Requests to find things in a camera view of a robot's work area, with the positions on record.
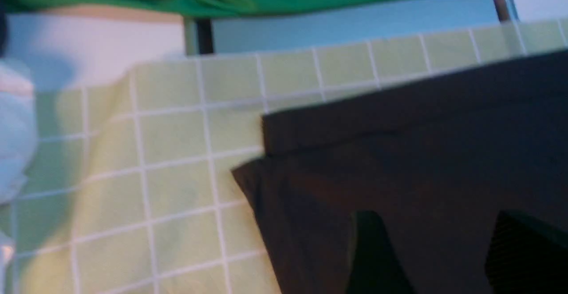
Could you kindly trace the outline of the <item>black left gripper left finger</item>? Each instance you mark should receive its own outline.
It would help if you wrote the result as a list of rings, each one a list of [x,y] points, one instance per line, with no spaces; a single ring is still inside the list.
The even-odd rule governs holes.
[[[373,211],[351,214],[347,294],[414,294],[385,224]]]

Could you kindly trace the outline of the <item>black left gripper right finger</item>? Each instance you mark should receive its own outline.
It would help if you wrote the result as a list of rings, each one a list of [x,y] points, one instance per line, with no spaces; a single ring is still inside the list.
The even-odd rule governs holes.
[[[494,294],[566,294],[568,236],[519,211],[501,211],[485,259]]]

